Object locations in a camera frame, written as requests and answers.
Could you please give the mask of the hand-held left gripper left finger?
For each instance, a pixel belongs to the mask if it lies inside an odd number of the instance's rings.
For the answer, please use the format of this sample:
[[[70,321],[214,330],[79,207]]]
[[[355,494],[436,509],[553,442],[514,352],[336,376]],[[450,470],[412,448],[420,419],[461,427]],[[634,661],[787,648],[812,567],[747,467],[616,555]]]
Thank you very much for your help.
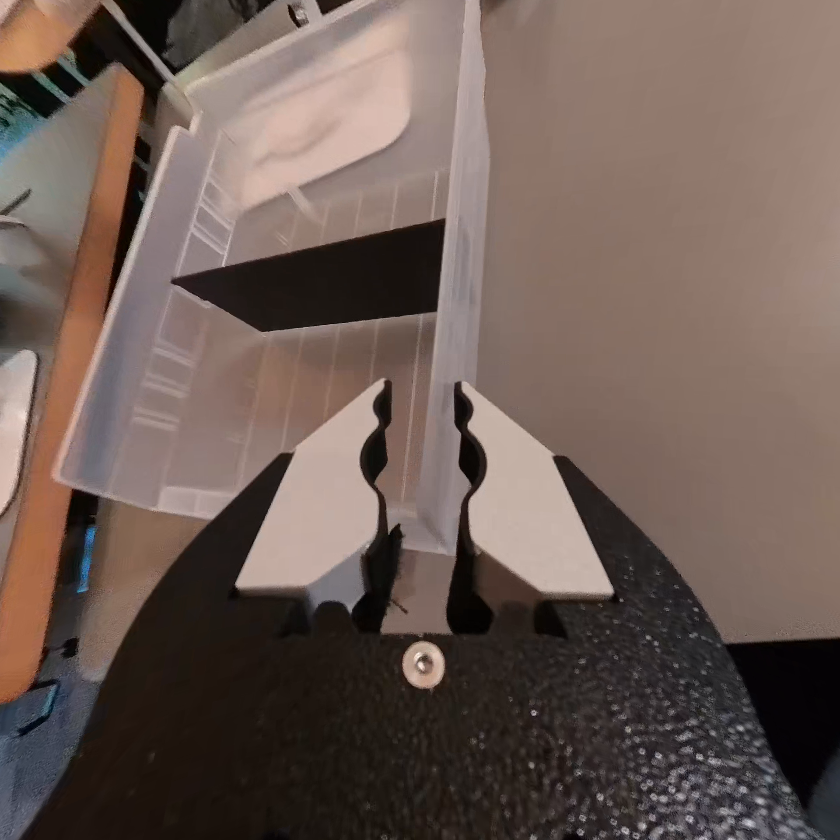
[[[386,504],[376,486],[387,463],[392,382],[378,380],[293,451],[238,574],[242,595],[382,609],[393,586]]]

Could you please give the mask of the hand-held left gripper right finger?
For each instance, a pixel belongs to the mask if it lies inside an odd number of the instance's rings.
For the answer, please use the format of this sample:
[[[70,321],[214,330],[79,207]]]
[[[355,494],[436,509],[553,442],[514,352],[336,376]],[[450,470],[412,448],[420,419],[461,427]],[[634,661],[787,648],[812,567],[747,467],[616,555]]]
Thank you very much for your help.
[[[481,601],[610,601],[614,588],[553,453],[466,382],[455,384],[468,480],[453,581]]]

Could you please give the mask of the clear plastic bin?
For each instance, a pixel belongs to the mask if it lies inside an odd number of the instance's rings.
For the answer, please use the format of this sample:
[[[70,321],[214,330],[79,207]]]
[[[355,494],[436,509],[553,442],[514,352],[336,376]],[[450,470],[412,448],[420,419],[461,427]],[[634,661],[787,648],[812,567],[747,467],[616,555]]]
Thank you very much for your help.
[[[476,377],[490,146],[479,2],[351,2],[190,84],[54,478],[211,519],[392,382],[376,481],[406,546],[453,552],[454,385]],[[444,218],[436,312],[260,332],[175,277]]]

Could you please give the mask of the black divider card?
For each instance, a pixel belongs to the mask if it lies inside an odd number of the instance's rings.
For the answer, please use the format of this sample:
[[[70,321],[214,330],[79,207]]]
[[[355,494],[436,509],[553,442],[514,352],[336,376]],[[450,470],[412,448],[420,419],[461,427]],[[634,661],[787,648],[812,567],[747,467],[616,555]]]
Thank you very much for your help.
[[[262,333],[436,312],[444,218],[175,277]]]

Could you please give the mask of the wooden-edged table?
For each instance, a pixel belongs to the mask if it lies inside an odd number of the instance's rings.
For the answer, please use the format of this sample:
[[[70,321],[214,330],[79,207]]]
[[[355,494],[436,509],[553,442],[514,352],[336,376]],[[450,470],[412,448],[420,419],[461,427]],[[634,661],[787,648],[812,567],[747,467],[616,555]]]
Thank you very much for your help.
[[[2,160],[1,702],[35,682],[70,489],[58,450],[109,296],[143,89],[111,65]]]

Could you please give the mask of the white mat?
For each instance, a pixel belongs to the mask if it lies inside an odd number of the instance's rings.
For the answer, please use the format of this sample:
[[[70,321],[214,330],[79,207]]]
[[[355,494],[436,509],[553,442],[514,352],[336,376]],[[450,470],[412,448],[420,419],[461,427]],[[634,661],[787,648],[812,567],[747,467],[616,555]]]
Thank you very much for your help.
[[[39,360],[20,350],[1,366],[1,515],[12,505],[23,472]]]

